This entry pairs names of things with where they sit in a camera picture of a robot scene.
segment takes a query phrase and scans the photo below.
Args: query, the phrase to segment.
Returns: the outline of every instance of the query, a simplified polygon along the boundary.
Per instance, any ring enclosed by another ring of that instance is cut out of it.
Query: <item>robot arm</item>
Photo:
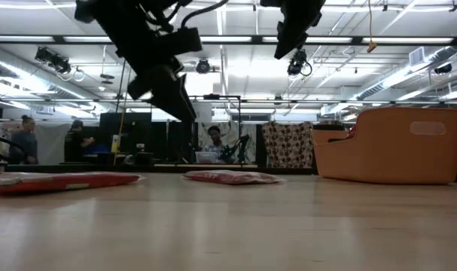
[[[199,14],[213,11],[228,0],[188,14],[181,28],[175,31],[169,23],[181,7],[192,0],[77,0],[75,19],[83,23],[96,20],[136,73],[129,83],[128,93],[138,99],[148,91],[152,105],[177,117],[192,122],[195,112],[190,103],[184,82],[186,75],[178,76],[183,65],[176,55],[202,50],[196,28],[187,28],[187,21]],[[285,16],[277,30],[279,44],[275,58],[281,59],[306,40],[305,31],[316,26],[324,0],[260,0],[262,6],[279,7]],[[166,17],[164,11],[175,5]]]

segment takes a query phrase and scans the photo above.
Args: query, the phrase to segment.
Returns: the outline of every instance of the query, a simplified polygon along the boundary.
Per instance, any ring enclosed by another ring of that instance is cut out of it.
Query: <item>table surface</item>
[[[457,270],[457,184],[285,178],[0,197],[0,271]]]

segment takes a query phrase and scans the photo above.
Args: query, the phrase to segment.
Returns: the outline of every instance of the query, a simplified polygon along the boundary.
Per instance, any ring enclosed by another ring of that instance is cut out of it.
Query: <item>person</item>
[[[64,138],[65,162],[83,162],[84,149],[94,143],[93,138],[85,139],[83,137],[83,127],[84,124],[82,121],[75,120]]]
[[[26,115],[22,116],[23,128],[11,136],[11,141],[23,147],[25,154],[17,147],[9,147],[9,157],[19,163],[37,164],[38,163],[38,140],[35,138],[35,121]]]
[[[216,163],[225,163],[225,161],[220,160],[220,156],[225,148],[223,142],[221,141],[220,128],[218,126],[211,126],[208,128],[208,134],[210,135],[210,138],[212,138],[213,143],[205,145],[203,151],[215,153],[217,157],[217,160],[215,161]]]

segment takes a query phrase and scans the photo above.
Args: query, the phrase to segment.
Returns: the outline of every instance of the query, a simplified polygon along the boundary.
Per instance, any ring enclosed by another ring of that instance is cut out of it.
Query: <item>red fabric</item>
[[[275,175],[259,172],[235,172],[230,170],[203,170],[187,172],[185,178],[217,184],[272,184],[285,181]]]
[[[0,174],[0,193],[42,192],[110,187],[139,180],[139,175],[119,172],[22,173]]]
[[[349,134],[347,135],[346,139],[352,139],[355,136],[356,132],[357,132],[357,126],[354,125],[352,128],[350,128]]]

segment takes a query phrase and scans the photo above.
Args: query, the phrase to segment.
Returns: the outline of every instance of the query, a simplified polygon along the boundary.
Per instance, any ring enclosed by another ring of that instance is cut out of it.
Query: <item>woman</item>
[[[19,161],[19,163],[37,164],[38,140],[35,138],[34,134],[35,121],[26,115],[23,115],[22,118],[23,128],[11,136],[11,141],[23,147],[28,156],[25,158],[24,153],[19,148],[10,146],[9,157]]]
[[[83,137],[83,122],[75,120],[68,134],[64,138],[64,161],[65,162],[83,162],[84,149],[94,143],[94,139],[85,139]]]

